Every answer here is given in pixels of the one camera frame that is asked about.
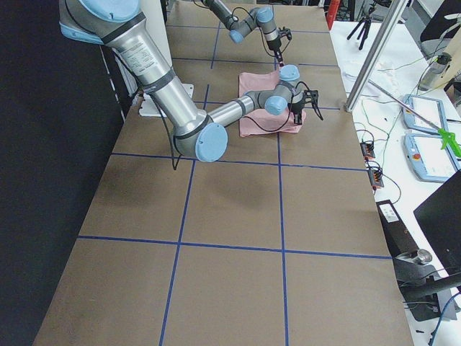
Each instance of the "red object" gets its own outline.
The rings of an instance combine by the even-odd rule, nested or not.
[[[336,19],[336,13],[338,13],[340,3],[341,0],[331,0],[330,2],[328,14],[326,15],[326,24],[328,25],[328,30],[331,30],[331,27],[333,27],[333,22]]]

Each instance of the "black curtain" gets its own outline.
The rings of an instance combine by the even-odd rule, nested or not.
[[[109,50],[110,75],[61,35],[58,0],[0,9],[0,345],[31,345],[129,99]]]

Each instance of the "black tripod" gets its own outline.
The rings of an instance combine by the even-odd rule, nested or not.
[[[372,6],[368,10],[368,14],[363,16],[360,19],[359,23],[356,25],[356,27],[351,31],[351,33],[347,37],[347,40],[350,39],[352,37],[352,35],[354,34],[354,32],[356,32],[357,29],[359,29],[360,25],[363,24],[363,28],[360,30],[359,36],[357,36],[358,40],[360,40],[360,37],[362,37],[362,41],[360,42],[359,50],[362,50],[363,45],[365,43],[365,40],[368,37],[368,32],[370,31],[370,25],[372,24],[372,17],[371,16],[372,16],[372,13],[375,11],[375,7],[376,7],[376,1],[373,2]]]

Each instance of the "pink cloth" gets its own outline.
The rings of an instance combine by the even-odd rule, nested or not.
[[[253,90],[273,90],[278,82],[278,71],[271,72],[270,74],[249,74],[247,72],[243,72],[238,77],[238,96],[241,97],[246,92]],[[275,130],[286,121],[288,116],[288,109],[284,110],[280,115],[269,114],[265,109],[254,110],[247,116],[253,118],[261,127],[265,128],[266,130]],[[296,125],[293,118],[294,117],[290,115],[288,122],[278,132],[298,133],[302,125]],[[302,119],[304,123],[304,110],[302,113]],[[268,133],[258,128],[256,124],[249,119],[242,118],[240,119],[239,123],[241,137],[250,135],[266,135]]]

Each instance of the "light blue cap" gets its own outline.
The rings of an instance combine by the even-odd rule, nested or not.
[[[229,36],[234,43],[241,43],[243,41],[243,36],[238,31],[231,30]]]
[[[280,115],[287,106],[287,100],[281,96],[271,96],[264,103],[264,109],[272,115]]]
[[[195,155],[200,161],[213,162],[218,160],[228,147],[228,133],[224,126],[218,123],[206,125],[195,142]]]
[[[104,45],[104,43],[102,43],[99,36],[92,35],[87,32],[74,29],[72,27],[68,27],[67,25],[64,25],[61,22],[59,22],[59,25],[61,26],[62,34],[66,36],[67,38],[70,38],[71,40],[81,41],[81,42],[86,42],[86,43],[94,43],[96,45]]]
[[[274,18],[274,12],[272,12],[272,9],[269,6],[262,7],[256,13],[256,18],[258,19],[258,22],[267,23]]]
[[[123,23],[139,12],[139,0],[79,0],[94,16],[112,23]]]
[[[279,77],[282,81],[295,81],[300,78],[300,71],[295,65],[285,65],[280,69]]]

